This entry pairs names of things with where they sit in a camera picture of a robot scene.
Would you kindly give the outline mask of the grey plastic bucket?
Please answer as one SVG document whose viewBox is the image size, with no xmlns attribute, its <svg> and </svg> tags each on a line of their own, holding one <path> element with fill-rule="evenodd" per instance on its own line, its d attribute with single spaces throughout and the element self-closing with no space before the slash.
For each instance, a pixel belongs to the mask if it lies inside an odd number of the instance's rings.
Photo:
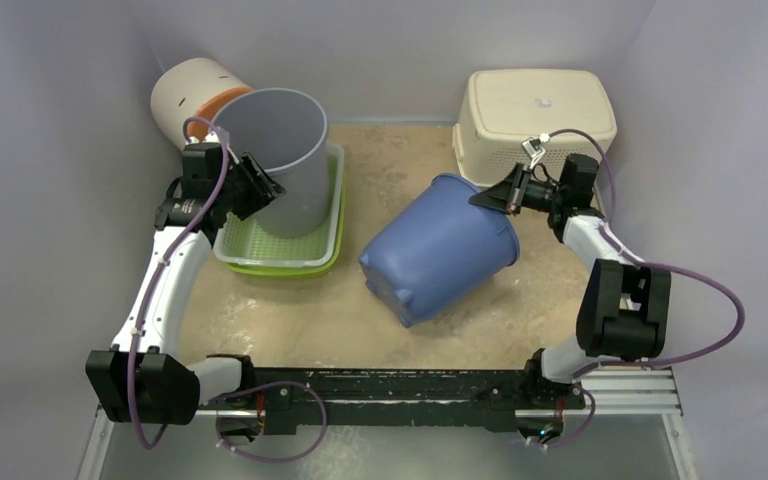
<svg viewBox="0 0 768 480">
<path fill-rule="evenodd" d="M 231 100 L 214 117 L 237 155 L 250 154 L 285 192 L 255 219 L 271 235 L 313 232 L 330 208 L 332 188 L 326 141 L 329 121 L 312 96 L 287 88 L 253 90 Z"/>
</svg>

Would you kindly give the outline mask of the blue plastic bucket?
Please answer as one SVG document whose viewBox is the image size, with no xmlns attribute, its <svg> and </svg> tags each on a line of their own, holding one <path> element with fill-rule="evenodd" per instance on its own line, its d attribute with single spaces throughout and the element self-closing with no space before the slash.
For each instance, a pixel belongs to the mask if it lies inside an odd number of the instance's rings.
<svg viewBox="0 0 768 480">
<path fill-rule="evenodd" d="M 481 189 L 444 173 L 361 251 L 366 287 L 410 328 L 515 264 L 520 243 L 508 218 L 470 203 Z"/>
</svg>

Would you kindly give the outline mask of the cream plastic basket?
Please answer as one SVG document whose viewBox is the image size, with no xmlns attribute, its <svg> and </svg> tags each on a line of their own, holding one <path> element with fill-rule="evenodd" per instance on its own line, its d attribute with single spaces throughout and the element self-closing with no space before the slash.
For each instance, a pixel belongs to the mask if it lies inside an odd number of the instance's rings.
<svg viewBox="0 0 768 480">
<path fill-rule="evenodd" d="M 452 145 L 461 176 L 479 187 L 528 163 L 522 142 L 542 133 L 577 129 L 608 150 L 617 123 L 598 77 L 583 70 L 501 69 L 472 74 Z"/>
</svg>

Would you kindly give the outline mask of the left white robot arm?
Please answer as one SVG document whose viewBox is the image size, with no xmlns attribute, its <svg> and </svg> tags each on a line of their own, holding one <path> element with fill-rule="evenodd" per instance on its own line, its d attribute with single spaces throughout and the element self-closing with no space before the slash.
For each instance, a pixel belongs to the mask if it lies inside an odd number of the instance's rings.
<svg viewBox="0 0 768 480">
<path fill-rule="evenodd" d="M 134 305 L 106 350 L 90 352 L 85 372 L 101 408 L 118 423 L 186 425 L 199 406 L 222 398 L 244 409 L 257 399 L 250 359 L 213 354 L 191 366 L 177 358 L 198 273 L 228 216 L 246 219 L 284 189 L 248 152 L 215 141 L 190 143 L 155 213 L 152 256 Z"/>
</svg>

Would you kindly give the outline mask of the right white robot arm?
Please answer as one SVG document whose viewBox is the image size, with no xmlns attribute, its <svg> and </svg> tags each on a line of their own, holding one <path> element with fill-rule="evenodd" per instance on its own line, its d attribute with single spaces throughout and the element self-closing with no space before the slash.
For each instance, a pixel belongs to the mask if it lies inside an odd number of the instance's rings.
<svg viewBox="0 0 768 480">
<path fill-rule="evenodd" d="M 572 384 L 587 370 L 611 361 L 653 359 L 665 344 L 671 275 L 636 265 L 608 235 L 604 214 L 591 205 L 598 170 L 596 159 L 570 154 L 559 179 L 538 180 L 518 163 L 503 180 L 469 200 L 505 215 L 522 209 L 545 213 L 557 240 L 589 271 L 574 334 L 536 353 L 538 370 L 521 381 L 524 399 L 536 407 L 548 405 L 561 385 Z"/>
</svg>

